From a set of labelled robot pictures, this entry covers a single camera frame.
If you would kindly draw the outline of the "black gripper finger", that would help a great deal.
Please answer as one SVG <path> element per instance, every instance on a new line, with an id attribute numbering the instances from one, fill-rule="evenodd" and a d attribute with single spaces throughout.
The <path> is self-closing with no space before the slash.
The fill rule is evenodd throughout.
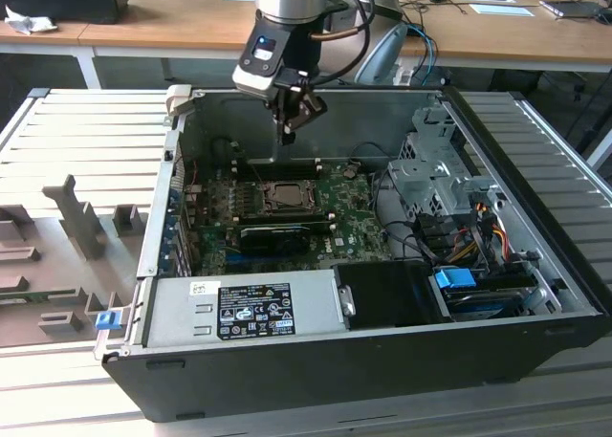
<path id="1" fill-rule="evenodd" d="M 291 121 L 299 115 L 299 100 L 293 96 L 278 96 L 276 98 L 276 134 L 281 146 L 290 145 L 295 141 L 295 131 Z"/>

